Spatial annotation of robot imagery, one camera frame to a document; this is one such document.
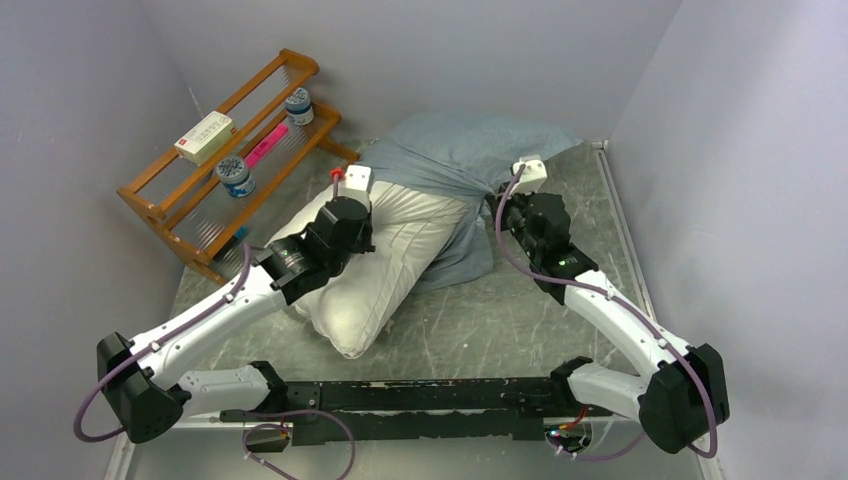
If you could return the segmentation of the blue grey pillow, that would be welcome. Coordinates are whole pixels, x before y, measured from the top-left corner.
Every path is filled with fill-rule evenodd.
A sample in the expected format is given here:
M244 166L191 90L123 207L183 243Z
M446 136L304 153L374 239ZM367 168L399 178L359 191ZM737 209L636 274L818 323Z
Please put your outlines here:
M483 222L487 195L511 177L520 158L547 162L583 144L567 128L537 120L459 111L408 117L368 147L360 158L374 178L470 206L454 233L418 277L425 293L476 280L494 264Z

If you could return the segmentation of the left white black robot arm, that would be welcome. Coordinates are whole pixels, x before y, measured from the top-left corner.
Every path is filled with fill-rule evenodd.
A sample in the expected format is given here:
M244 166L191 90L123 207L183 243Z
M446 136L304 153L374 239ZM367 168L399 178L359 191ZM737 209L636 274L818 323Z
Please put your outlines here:
M298 233L258 253L246 247L241 273L158 328L132 338L114 332L96 346L97 392L134 443L148 442L185 417L225 410L277 418L288 386L267 361L200 371L196 361L240 328L293 304L339 276L351 257L374 251L368 194L327 201Z

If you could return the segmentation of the white pillow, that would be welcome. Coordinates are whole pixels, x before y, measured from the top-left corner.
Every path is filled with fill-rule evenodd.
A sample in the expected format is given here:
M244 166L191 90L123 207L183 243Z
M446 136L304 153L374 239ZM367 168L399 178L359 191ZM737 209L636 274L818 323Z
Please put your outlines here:
M339 276L293 304L347 359L374 343L470 211L462 200L383 181L370 200L375 251L354 255Z

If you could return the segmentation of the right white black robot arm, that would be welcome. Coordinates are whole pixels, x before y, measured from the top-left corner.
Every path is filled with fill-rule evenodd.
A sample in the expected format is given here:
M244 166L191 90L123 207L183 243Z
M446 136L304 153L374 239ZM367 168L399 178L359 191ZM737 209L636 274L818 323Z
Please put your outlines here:
M717 428L730 416L721 354L672 334L621 294L573 244L560 196L500 193L485 201L507 261L594 325L635 370L624 374L585 357L567 361L551 374L553 408L572 415L583 406L600 407L638 422L667 453L689 448L714 458Z

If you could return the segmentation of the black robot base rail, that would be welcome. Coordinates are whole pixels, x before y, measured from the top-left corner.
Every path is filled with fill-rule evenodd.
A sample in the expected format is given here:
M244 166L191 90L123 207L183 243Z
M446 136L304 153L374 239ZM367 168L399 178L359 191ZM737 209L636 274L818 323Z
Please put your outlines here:
M275 410L224 410L224 423L284 421L296 446L359 441L508 437L535 441L584 407L547 377L300 381Z

